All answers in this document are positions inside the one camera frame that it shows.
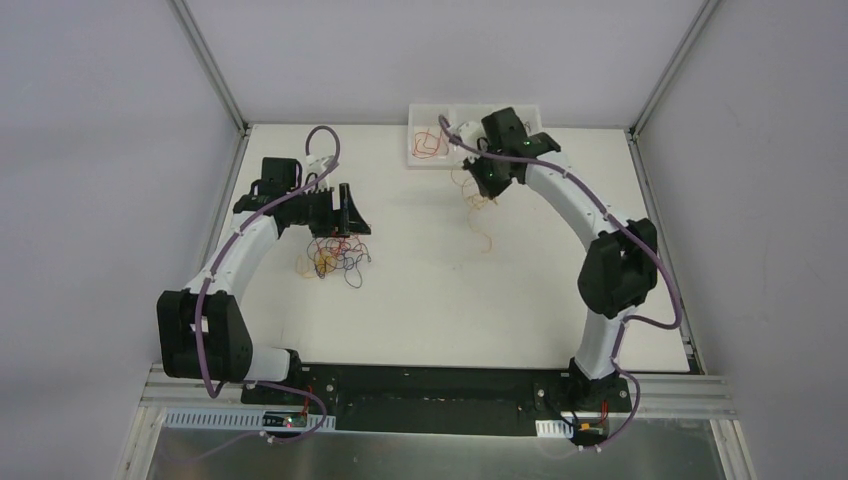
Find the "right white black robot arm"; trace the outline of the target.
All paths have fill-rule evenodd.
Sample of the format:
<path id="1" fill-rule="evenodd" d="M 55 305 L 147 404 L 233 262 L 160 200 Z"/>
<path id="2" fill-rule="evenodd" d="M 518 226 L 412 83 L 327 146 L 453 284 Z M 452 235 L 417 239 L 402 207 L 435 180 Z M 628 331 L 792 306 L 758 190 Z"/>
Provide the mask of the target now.
<path id="1" fill-rule="evenodd" d="M 587 317 L 565 393 L 568 406 L 595 408 L 618 391 L 615 361 L 627 319 L 658 283 L 656 227 L 647 218 L 616 218 L 610 204 L 575 174 L 562 147 L 546 132 L 528 133 L 511 107 L 444 132 L 468 152 L 462 167 L 481 196 L 494 200 L 514 183 L 525 185 L 584 247 L 577 287 Z"/>

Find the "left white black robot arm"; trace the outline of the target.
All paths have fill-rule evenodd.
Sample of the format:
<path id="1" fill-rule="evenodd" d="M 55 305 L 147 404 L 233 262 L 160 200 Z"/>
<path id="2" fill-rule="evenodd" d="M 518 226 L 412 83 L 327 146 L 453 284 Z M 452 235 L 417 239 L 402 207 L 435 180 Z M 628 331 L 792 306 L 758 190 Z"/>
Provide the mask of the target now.
<path id="1" fill-rule="evenodd" d="M 303 161 L 266 157 L 260 179 L 233 207 L 226 237 L 201 271 L 156 305 L 162 363 L 172 378 L 226 383 L 267 381 L 281 404 L 297 402 L 305 378 L 292 369 L 295 353 L 251 338 L 239 303 L 265 255 L 292 226 L 316 238 L 368 235 L 347 183 L 328 184 L 333 156 Z"/>

